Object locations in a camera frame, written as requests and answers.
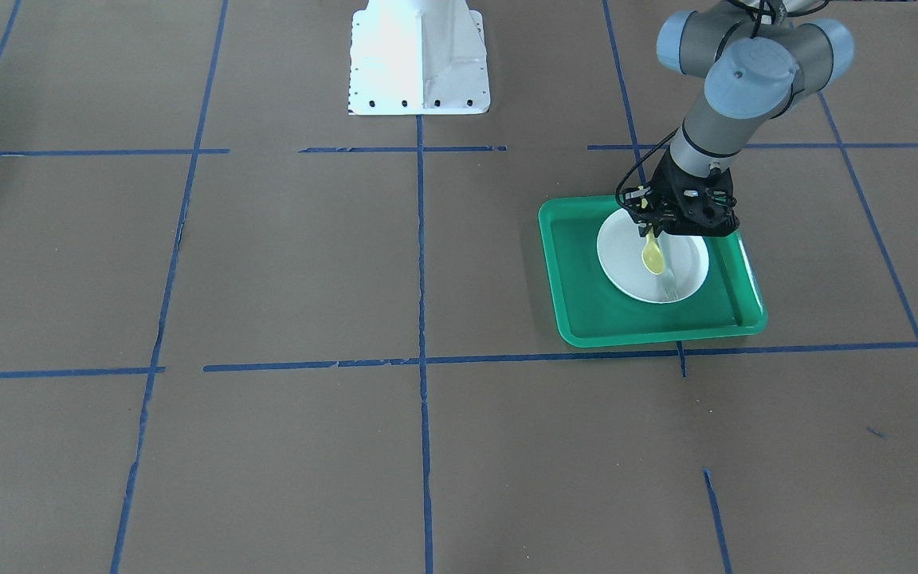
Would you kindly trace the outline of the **working black gripper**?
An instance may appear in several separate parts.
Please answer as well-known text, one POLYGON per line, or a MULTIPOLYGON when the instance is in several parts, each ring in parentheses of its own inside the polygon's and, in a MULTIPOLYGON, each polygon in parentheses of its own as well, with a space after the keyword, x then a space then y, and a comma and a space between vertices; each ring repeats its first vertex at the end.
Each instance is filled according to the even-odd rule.
MULTIPOLYGON (((709 188, 730 188, 735 190, 732 171, 727 167, 722 167, 720 163, 707 164, 707 170, 702 171, 699 177, 689 173, 684 168, 679 167, 677 161, 673 158, 670 150, 664 152, 661 157, 657 170, 649 182, 649 205, 655 207, 653 197, 662 191, 677 191, 688 188, 709 187, 709 188)), ((641 238, 652 236, 653 239, 659 237, 659 215, 640 215, 635 222, 638 226, 638 233, 641 238)))

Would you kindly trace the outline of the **working silver robot arm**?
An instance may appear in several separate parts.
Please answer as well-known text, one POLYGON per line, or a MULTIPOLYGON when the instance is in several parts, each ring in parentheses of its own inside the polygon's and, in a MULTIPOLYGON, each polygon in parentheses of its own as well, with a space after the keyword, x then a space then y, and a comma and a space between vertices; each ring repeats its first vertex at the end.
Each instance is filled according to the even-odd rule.
POLYGON ((704 84, 647 185, 615 196, 640 235, 722 238, 739 226, 730 167, 758 128, 783 116, 848 72, 855 39, 841 22, 791 28, 802 8, 790 1, 725 1, 669 16, 658 60, 704 84))

